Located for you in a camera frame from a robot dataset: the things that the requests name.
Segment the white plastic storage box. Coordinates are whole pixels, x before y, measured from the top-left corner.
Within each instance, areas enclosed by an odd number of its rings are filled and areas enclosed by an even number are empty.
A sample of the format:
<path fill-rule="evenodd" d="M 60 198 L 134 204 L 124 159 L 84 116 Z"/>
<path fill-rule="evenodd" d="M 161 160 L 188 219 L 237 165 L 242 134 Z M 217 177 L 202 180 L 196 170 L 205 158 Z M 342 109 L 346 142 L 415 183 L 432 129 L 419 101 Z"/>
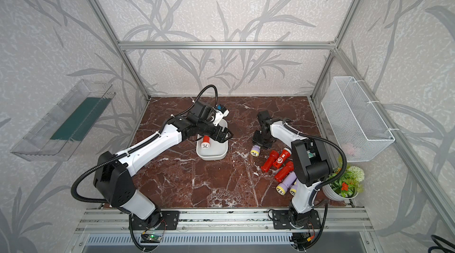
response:
<path fill-rule="evenodd" d="M 209 149 L 202 149 L 202 140 L 197 141 L 196 153 L 204 161 L 218 161 L 224 159 L 228 153 L 229 142 L 219 143 L 210 139 L 211 147 Z"/>

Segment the red flashlight long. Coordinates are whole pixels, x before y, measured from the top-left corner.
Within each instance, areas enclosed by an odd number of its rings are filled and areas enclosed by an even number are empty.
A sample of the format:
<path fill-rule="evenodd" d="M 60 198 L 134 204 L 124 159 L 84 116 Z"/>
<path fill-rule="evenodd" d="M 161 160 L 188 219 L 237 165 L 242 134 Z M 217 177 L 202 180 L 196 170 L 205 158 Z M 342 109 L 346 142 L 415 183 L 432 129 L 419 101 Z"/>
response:
<path fill-rule="evenodd" d="M 278 159 L 279 153 L 275 150 L 272 150 L 264 163 L 264 165 L 261 167 L 262 172 L 268 172 L 270 168 L 272 167 L 273 163 Z"/>

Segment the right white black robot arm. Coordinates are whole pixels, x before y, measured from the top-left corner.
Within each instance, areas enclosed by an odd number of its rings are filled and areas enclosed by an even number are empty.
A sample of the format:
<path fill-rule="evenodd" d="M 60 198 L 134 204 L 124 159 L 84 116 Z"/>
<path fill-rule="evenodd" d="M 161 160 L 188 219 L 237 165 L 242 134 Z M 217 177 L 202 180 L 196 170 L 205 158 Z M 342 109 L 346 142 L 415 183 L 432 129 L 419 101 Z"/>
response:
<path fill-rule="evenodd" d="M 291 201 L 289 215 L 296 225 L 309 219 L 309 213 L 315 207 L 317 192 L 346 172 L 346 154 L 330 140 L 300 132 L 290 126 L 287 119 L 273 118 L 268 111 L 259 112 L 257 118 L 260 130 L 253 135 L 251 155 L 259 156 L 262 149 L 270 149 L 277 140 L 290 149 L 297 178 L 297 193 Z M 337 150 L 342 159 L 341 169 L 333 178 L 329 177 L 334 173 L 334 168 L 330 164 L 326 145 Z"/>

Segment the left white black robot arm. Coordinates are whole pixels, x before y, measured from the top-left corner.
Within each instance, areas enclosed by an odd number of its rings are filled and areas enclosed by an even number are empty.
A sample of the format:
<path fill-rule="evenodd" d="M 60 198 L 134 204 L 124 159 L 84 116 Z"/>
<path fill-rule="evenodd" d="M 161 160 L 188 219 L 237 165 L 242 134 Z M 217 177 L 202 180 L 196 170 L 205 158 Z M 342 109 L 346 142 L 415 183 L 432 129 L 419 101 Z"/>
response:
<path fill-rule="evenodd" d="M 71 187 L 72 197 L 84 203 L 108 203 L 143 221 L 151 219 L 159 210 L 136 188 L 133 176 L 158 155 L 190 137 L 208 136 L 221 144 L 227 142 L 233 134 L 220 123 L 228 114 L 224 105 L 216 103 L 210 106 L 196 98 L 187 110 L 171 115 L 159 131 L 148 138 L 115 154 L 103 153 L 96 166 L 75 180 Z M 91 174 L 94 175 L 94 187 L 103 196 L 100 199 L 78 193 L 79 184 Z"/>

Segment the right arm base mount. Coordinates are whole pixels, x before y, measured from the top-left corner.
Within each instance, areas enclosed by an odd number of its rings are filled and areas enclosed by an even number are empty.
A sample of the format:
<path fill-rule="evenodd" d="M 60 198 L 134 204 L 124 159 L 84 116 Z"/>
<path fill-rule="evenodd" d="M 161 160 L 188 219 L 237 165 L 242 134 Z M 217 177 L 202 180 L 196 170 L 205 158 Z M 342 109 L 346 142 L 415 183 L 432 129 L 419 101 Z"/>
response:
<path fill-rule="evenodd" d="M 315 209 L 306 213 L 294 213 L 291 210 L 275 210 L 271 212 L 273 228 L 277 230 L 320 229 L 322 219 Z"/>

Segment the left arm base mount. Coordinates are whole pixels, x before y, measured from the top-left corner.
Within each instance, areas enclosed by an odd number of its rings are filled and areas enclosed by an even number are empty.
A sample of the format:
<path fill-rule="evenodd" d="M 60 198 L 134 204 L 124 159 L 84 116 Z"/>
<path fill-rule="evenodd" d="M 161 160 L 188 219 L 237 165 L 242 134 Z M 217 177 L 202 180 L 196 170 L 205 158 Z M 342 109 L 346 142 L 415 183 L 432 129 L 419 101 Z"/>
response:
<path fill-rule="evenodd" d="M 133 215 L 129 225 L 132 230 L 176 230 L 180 212 L 178 210 L 156 209 L 148 218 L 142 220 Z"/>

